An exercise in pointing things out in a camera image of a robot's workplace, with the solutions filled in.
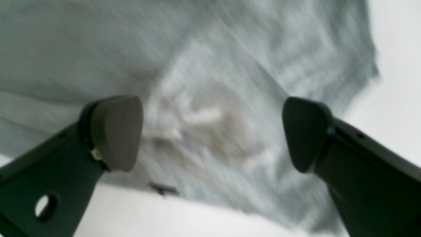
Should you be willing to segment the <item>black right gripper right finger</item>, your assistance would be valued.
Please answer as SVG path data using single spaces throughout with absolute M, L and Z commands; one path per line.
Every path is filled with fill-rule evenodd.
M 294 167 L 326 184 L 351 237 L 421 235 L 419 167 L 320 102 L 290 96 L 282 121 Z

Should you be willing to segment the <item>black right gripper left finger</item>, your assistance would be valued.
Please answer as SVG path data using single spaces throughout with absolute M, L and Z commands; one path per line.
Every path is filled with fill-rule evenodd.
M 131 171 L 143 126 L 137 96 L 87 104 L 77 122 L 1 167 L 2 237 L 72 237 L 106 171 Z

